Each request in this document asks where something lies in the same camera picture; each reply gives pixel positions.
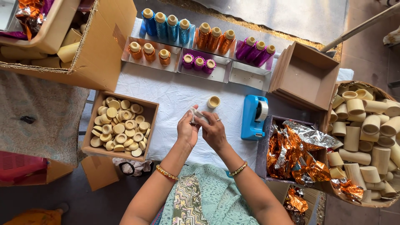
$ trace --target gold bangle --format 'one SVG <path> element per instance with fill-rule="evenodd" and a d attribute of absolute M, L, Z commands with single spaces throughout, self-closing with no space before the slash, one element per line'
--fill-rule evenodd
<path fill-rule="evenodd" d="M 238 168 L 238 170 L 236 170 L 235 172 L 230 173 L 229 176 L 231 176 L 231 177 L 235 176 L 236 174 L 240 173 L 246 166 L 247 166 L 247 161 L 245 161 L 243 163 L 243 165 L 240 168 Z"/>
<path fill-rule="evenodd" d="M 176 181 L 178 180 L 178 178 L 176 176 L 174 176 L 174 175 L 168 173 L 167 171 L 165 171 L 163 168 L 161 168 L 160 165 L 157 165 L 156 168 L 162 175 L 164 175 L 166 177 L 169 177 L 169 178 L 171 178 L 173 180 L 176 180 Z"/>

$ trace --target blue tape dispenser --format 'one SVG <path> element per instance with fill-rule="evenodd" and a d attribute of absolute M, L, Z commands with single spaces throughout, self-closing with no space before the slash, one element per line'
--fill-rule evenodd
<path fill-rule="evenodd" d="M 243 106 L 241 139 L 258 141 L 265 136 L 262 131 L 264 120 L 268 115 L 266 97 L 246 95 Z"/>

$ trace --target silver tray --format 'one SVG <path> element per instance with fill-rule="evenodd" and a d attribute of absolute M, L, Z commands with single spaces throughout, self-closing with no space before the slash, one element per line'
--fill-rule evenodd
<path fill-rule="evenodd" d="M 230 45 L 229 50 L 228 50 L 228 52 L 227 52 L 226 54 L 221 54 L 221 53 L 218 51 L 218 49 L 215 50 L 215 51 L 213 51 L 213 52 L 210 52 L 209 50 L 207 50 L 207 48 L 205 48 L 205 49 L 199 49 L 199 48 L 197 48 L 197 45 L 196 45 L 196 44 L 197 44 L 197 37 L 198 37 L 198 35 L 199 35 L 199 31 L 200 31 L 200 29 L 199 29 L 199 28 L 196 28 L 196 32 L 194 33 L 194 38 L 193 38 L 193 46 L 192 46 L 193 49 L 196 49 L 196 50 L 198 50 L 198 51 L 207 52 L 207 53 L 211 53 L 211 54 L 214 54 L 214 55 L 219 55 L 219 56 L 222 56 L 222 57 L 227 57 L 227 58 L 232 58 L 232 59 L 233 59 L 233 57 L 234 57 L 234 55 L 235 55 L 236 38 L 235 38 L 235 40 L 232 42 L 232 44 Z"/>
<path fill-rule="evenodd" d="M 185 54 L 192 54 L 194 58 L 201 56 L 204 60 L 212 59 L 215 61 L 216 67 L 211 74 L 206 74 L 202 71 L 195 71 L 194 69 L 186 69 L 182 66 L 182 59 Z M 178 72 L 198 76 L 207 80 L 214 80 L 222 83 L 228 83 L 229 74 L 232 67 L 232 59 L 213 55 L 206 52 L 196 51 L 194 49 L 183 48 L 179 58 Z"/>
<path fill-rule="evenodd" d="M 176 41 L 170 41 L 167 39 L 158 38 L 157 36 L 148 35 L 146 33 L 146 26 L 144 25 L 144 20 L 143 20 L 142 25 L 140 26 L 139 38 L 151 40 L 151 41 L 155 41 L 155 42 L 159 42 L 159 43 L 163 43 L 163 44 L 168 44 L 168 45 L 172 45 L 172 46 L 178 46 L 178 47 L 183 47 L 183 48 L 192 48 L 195 30 L 196 30 L 196 26 L 194 24 L 190 24 L 189 42 L 186 44 L 181 44 L 181 43 L 179 43 L 179 35 L 178 35 L 178 39 Z"/>
<path fill-rule="evenodd" d="M 239 49 L 239 47 L 243 44 L 244 41 L 241 40 L 237 40 L 236 41 L 236 48 L 235 48 L 235 54 L 234 54 L 234 60 L 247 64 L 247 65 L 251 65 L 256 67 L 253 63 L 247 63 L 245 60 L 240 60 L 238 58 L 236 58 L 236 51 Z M 271 67 L 272 67 L 272 63 L 274 61 L 274 56 L 271 56 L 263 65 L 259 66 L 258 68 L 264 69 L 264 70 L 270 70 L 271 71 Z"/>
<path fill-rule="evenodd" d="M 155 54 L 156 54 L 156 60 L 154 60 L 153 62 L 149 62 L 144 58 L 144 55 L 142 56 L 141 59 L 133 59 L 133 57 L 131 56 L 128 46 L 131 42 L 136 41 L 140 47 L 141 47 L 141 51 L 143 52 L 143 45 L 146 43 L 150 43 L 153 45 L 154 49 L 155 49 Z M 170 51 L 171 53 L 171 63 L 167 66 L 162 65 L 160 63 L 160 60 L 158 59 L 158 52 L 161 49 L 166 49 L 168 51 Z M 166 45 L 166 44 L 161 44 L 158 42 L 154 42 L 154 41 L 150 41 L 150 40 L 145 40 L 142 38 L 133 38 L 133 37 L 128 37 L 128 39 L 126 40 L 126 44 L 125 44 L 125 48 L 124 48 L 124 52 L 122 53 L 122 57 L 121 60 L 125 61 L 125 62 L 132 62 L 132 63 L 136 63 L 139 65 L 143 65 L 143 66 L 148 66 L 148 67 L 152 67 L 155 69 L 159 69 L 159 70 L 166 70 L 166 71 L 170 71 L 170 72 L 177 72 L 178 69 L 178 63 L 179 63 L 179 57 L 181 55 L 181 51 L 182 49 L 179 47 L 174 47 L 174 46 L 170 46 L 170 45 Z"/>
<path fill-rule="evenodd" d="M 271 71 L 233 61 L 229 82 L 243 84 L 268 92 L 270 81 Z"/>

